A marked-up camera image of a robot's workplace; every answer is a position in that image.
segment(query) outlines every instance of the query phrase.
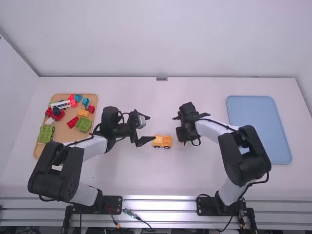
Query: blue mat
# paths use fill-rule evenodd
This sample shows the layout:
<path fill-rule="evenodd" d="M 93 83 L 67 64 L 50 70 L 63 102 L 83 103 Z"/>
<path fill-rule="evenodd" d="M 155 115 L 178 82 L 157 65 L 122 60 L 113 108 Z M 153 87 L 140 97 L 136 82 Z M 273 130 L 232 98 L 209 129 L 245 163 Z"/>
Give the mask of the blue mat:
<path fill-rule="evenodd" d="M 273 98 L 229 96 L 226 100 L 231 125 L 252 125 L 272 164 L 289 164 L 292 154 Z"/>

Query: toy block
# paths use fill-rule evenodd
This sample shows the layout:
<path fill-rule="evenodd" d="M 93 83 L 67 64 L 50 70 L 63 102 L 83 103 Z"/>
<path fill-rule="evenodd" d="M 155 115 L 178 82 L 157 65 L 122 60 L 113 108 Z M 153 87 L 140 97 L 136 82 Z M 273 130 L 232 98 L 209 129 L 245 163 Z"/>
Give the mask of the toy block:
<path fill-rule="evenodd" d="M 87 132 L 91 128 L 91 125 L 92 121 L 90 119 L 81 117 L 76 123 L 75 127 L 83 132 Z"/>
<path fill-rule="evenodd" d="M 49 118 L 47 119 L 47 121 L 44 122 L 44 124 L 50 125 L 50 124 L 53 123 L 53 122 L 54 122 L 54 119 L 52 119 L 51 117 L 49 117 Z"/>
<path fill-rule="evenodd" d="M 88 110 L 89 110 L 89 112 L 90 112 L 91 114 L 93 114 L 93 113 L 94 113 L 94 110 L 95 110 L 95 107 L 89 105 Z"/>
<path fill-rule="evenodd" d="M 74 99 L 75 94 L 71 94 L 67 100 L 73 100 Z"/>
<path fill-rule="evenodd" d="M 49 102 L 49 107 L 51 107 L 51 104 L 55 103 L 55 101 L 50 101 Z"/>
<path fill-rule="evenodd" d="M 70 129 L 72 129 L 72 128 L 76 125 L 76 123 L 78 122 L 78 120 L 79 120 L 79 117 L 76 116 L 76 117 L 73 118 L 72 120 L 68 121 L 68 122 L 67 122 L 68 127 L 69 127 Z"/>
<path fill-rule="evenodd" d="M 70 99 L 70 104 L 71 104 L 71 106 L 74 107 L 74 108 L 78 107 L 78 105 L 77 105 L 75 99 Z"/>
<path fill-rule="evenodd" d="M 83 109 L 81 109 L 81 110 L 79 110 L 78 111 L 78 116 L 80 116 L 80 117 L 86 117 L 86 118 L 88 118 L 89 117 L 89 112 L 88 111 L 86 111 L 86 110 L 83 110 Z"/>
<path fill-rule="evenodd" d="M 82 104 L 84 105 L 85 108 L 87 108 L 89 106 L 89 99 L 87 97 L 85 97 L 83 100 L 82 100 Z"/>
<path fill-rule="evenodd" d="M 75 99 L 76 102 L 80 102 L 80 101 L 82 100 L 82 96 L 79 95 L 79 94 L 76 94 L 76 95 L 74 96 L 74 99 Z"/>
<path fill-rule="evenodd" d="M 59 109 L 59 107 L 57 107 L 57 106 L 54 106 L 54 107 L 53 107 L 53 114 L 54 114 L 55 116 L 59 116 L 59 115 L 60 115 L 60 109 Z"/>

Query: green toy block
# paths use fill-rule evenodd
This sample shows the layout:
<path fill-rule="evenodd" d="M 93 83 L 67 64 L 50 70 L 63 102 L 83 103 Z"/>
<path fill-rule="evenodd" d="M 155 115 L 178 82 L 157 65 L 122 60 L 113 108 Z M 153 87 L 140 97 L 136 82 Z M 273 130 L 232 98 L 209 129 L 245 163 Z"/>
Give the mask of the green toy block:
<path fill-rule="evenodd" d="M 55 127 L 52 125 L 43 124 L 40 127 L 40 133 L 38 136 L 38 143 L 48 143 L 53 140 L 53 132 L 55 131 Z"/>
<path fill-rule="evenodd" d="M 50 101 L 49 102 L 49 107 L 51 107 L 51 104 L 55 103 L 55 101 Z"/>
<path fill-rule="evenodd" d="M 76 123 L 75 127 L 83 132 L 87 132 L 92 125 L 92 120 L 88 118 L 81 117 Z"/>

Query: cork board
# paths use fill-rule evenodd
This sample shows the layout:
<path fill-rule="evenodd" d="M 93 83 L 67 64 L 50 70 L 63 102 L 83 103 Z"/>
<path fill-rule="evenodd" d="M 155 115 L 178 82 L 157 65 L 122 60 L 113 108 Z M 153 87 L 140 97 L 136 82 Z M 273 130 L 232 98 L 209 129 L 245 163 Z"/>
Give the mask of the cork board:
<path fill-rule="evenodd" d="M 71 94 L 54 94 L 51 97 L 50 101 L 57 102 L 60 100 L 67 100 L 70 95 Z M 81 139 L 87 138 L 89 136 L 89 133 L 92 131 L 94 118 L 95 118 L 96 111 L 97 111 L 98 97 L 96 94 L 80 94 L 80 95 L 82 95 L 82 99 L 88 98 L 90 101 L 89 105 L 92 105 L 95 107 L 94 113 L 93 114 L 90 113 L 88 117 L 88 119 L 92 120 L 92 126 L 90 130 L 88 132 L 83 132 L 75 127 L 70 129 L 68 125 L 66 124 L 68 121 L 72 120 L 74 117 L 77 116 L 77 113 L 79 110 L 85 109 L 84 106 L 82 105 L 82 100 L 81 100 L 80 102 L 77 103 L 78 104 L 77 108 L 73 108 L 73 107 L 66 108 L 66 110 L 64 110 L 65 116 L 60 121 L 53 121 L 53 123 L 51 124 L 55 127 L 55 132 L 53 133 L 53 138 L 54 138 L 53 141 L 65 143 L 65 142 L 81 140 Z M 47 100 L 47 107 L 46 109 L 42 111 L 42 116 L 44 117 L 42 124 L 44 124 L 45 121 L 48 119 L 48 117 L 44 115 L 44 112 L 48 109 L 48 106 L 49 106 L 49 101 Z M 36 142 L 35 149 L 34 149 L 35 158 L 38 159 L 40 157 L 44 146 L 45 144 Z"/>

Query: table surface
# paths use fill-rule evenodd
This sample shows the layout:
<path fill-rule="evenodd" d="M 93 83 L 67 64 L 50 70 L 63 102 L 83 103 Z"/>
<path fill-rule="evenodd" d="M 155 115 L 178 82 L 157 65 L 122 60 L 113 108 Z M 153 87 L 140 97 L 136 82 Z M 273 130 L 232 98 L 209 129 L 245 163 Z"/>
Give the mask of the table surface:
<path fill-rule="evenodd" d="M 60 83 L 70 85 L 62 87 Z M 177 115 L 180 105 L 192 101 L 200 113 L 207 112 L 220 121 L 229 122 L 227 96 L 271 96 L 289 142 L 292 163 L 273 165 L 269 182 L 253 186 L 245 197 L 295 203 L 312 201 L 309 186 L 312 118 L 294 78 L 168 78 L 168 81 L 156 81 L 156 78 L 40 78 L 0 179 L 0 197 L 7 202 L 13 197 L 36 197 L 27 191 L 27 182 L 36 164 L 32 152 L 38 132 L 33 129 L 39 129 L 50 97 L 65 92 L 98 95 L 95 123 L 99 123 L 101 109 L 105 106 L 115 106 L 122 112 L 137 109 L 151 116 L 146 127 L 137 131 L 139 136 L 174 137 L 173 148 L 169 150 L 155 149 L 151 144 L 136 148 L 125 139 L 108 154 L 84 162 L 80 180 L 107 195 L 214 195 L 226 178 L 218 145 L 202 139 L 200 147 L 183 146 L 178 143 L 175 133 L 179 122 L 172 118 Z"/>

